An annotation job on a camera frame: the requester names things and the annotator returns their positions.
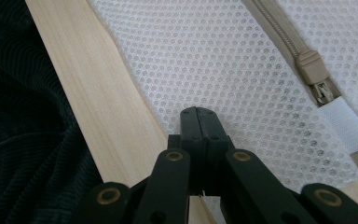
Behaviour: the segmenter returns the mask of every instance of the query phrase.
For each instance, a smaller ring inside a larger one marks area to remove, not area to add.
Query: black folding mechanism
[[[97,186],[72,223],[187,223],[190,195],[220,196],[227,223],[358,223],[358,204],[338,189],[287,189],[254,153],[234,147],[212,110],[190,107],[180,116],[181,133],[169,136],[147,179],[131,189]]]

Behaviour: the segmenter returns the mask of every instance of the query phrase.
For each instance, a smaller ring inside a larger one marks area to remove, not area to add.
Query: zipper tape
[[[278,31],[274,29],[274,26],[271,24],[271,21],[273,21],[274,24],[277,24],[281,27],[281,29],[279,30],[285,31],[286,37],[290,36],[290,39],[295,40],[294,42],[296,42],[295,43],[296,47],[294,49],[296,49],[297,54],[299,52],[307,50],[308,48],[303,42],[302,38],[300,38],[300,36],[296,32],[296,30],[293,29],[292,25],[288,23],[289,20],[286,18],[283,12],[278,8],[275,1],[274,0],[265,0],[265,1],[242,0],[242,2],[245,4],[246,8],[252,13],[252,15],[255,17],[257,22],[261,25],[261,27],[263,27],[263,30],[266,32],[266,34],[275,44],[277,49],[281,52],[283,58],[290,65],[292,70],[296,71],[295,56],[293,55],[293,52],[289,50],[289,48],[286,46],[287,43],[283,41],[283,38],[281,38]]]
[[[342,97],[319,108],[330,121],[349,154],[358,151],[358,116]]]

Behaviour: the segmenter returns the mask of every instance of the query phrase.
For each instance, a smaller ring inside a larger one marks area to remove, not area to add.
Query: light wooden board
[[[86,0],[27,0],[104,181],[129,186],[150,175],[167,137]],[[358,202],[358,181],[343,189]],[[198,198],[190,223],[213,223]]]

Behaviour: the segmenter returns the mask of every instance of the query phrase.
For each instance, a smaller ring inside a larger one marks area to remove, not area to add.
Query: white mesh fabric
[[[90,0],[166,133],[195,105],[290,189],[341,186],[357,168],[304,86],[238,0]]]
[[[358,115],[358,0],[277,0]]]

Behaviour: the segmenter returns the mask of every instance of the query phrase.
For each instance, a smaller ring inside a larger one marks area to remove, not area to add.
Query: brass rivet
[[[183,155],[180,152],[170,152],[165,156],[165,158],[169,161],[180,161],[183,158]]]
[[[246,152],[241,152],[240,151],[240,152],[235,152],[234,153],[234,158],[237,161],[248,161],[248,160],[251,159],[251,156]]]
[[[329,206],[339,207],[342,205],[341,198],[328,189],[316,189],[313,194],[319,201]]]
[[[103,189],[97,195],[97,202],[102,205],[115,203],[120,195],[120,190],[117,188]]]

